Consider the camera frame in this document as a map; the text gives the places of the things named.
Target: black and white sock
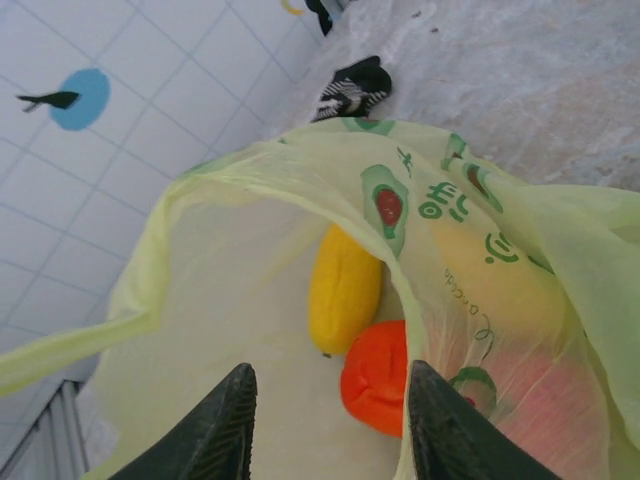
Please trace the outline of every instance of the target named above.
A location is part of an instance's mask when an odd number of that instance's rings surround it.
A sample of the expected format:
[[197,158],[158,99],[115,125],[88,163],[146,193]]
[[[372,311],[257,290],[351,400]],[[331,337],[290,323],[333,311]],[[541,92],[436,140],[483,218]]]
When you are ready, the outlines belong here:
[[333,117],[367,117],[389,96],[391,88],[391,77],[380,66],[380,57],[365,58],[335,72],[322,91],[313,122]]

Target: mango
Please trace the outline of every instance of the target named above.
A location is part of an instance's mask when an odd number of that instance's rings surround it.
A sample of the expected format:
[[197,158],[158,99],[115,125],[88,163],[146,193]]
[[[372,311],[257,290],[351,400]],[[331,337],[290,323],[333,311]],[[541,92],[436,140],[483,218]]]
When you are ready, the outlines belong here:
[[329,227],[309,291],[309,333],[322,352],[347,353],[371,325],[380,301],[382,269],[382,262],[340,227]]
[[478,328],[558,342],[575,327],[558,279],[500,232],[446,221],[433,224],[431,232],[447,267],[445,288]]

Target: avocado print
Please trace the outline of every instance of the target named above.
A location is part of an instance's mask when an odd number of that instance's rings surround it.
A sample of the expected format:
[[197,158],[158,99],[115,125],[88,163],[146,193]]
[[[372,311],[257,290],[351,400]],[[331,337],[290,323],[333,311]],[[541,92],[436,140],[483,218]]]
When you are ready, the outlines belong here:
[[496,408],[498,389],[484,368],[463,367],[449,383],[485,417]]
[[364,193],[364,216],[387,240],[398,257],[404,246],[409,214],[409,190],[384,165],[373,165],[360,174]]
[[368,120],[366,118],[343,118],[344,125],[350,132],[375,133],[382,136],[389,135],[396,122],[394,120]]
[[462,140],[460,135],[452,133],[449,137],[449,143],[447,144],[447,149],[444,152],[444,158],[440,162],[440,168],[442,168],[445,172],[449,171],[449,166],[451,162],[453,162],[454,158],[462,158],[462,154],[467,148],[467,142]]

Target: papaya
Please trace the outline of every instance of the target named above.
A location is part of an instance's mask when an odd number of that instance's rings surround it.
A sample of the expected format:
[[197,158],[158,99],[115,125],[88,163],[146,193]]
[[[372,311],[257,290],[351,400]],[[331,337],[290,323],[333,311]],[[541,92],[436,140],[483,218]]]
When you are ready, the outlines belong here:
[[347,353],[371,325],[380,301],[382,269],[382,262],[340,227],[329,227],[309,291],[309,333],[323,353]]

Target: yellow plastic bag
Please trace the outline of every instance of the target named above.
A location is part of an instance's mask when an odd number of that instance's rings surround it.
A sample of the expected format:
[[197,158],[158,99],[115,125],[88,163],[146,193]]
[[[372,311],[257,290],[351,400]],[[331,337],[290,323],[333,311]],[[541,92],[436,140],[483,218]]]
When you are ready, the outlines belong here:
[[379,317],[404,315],[410,358],[507,436],[563,478],[640,471],[640,194],[528,185],[403,122],[325,121],[185,172],[108,322],[0,357],[0,393],[108,348],[94,382],[120,440],[102,479],[246,361],[258,478],[413,478],[407,434],[346,414],[341,359],[306,332],[330,222],[386,262],[402,309]]

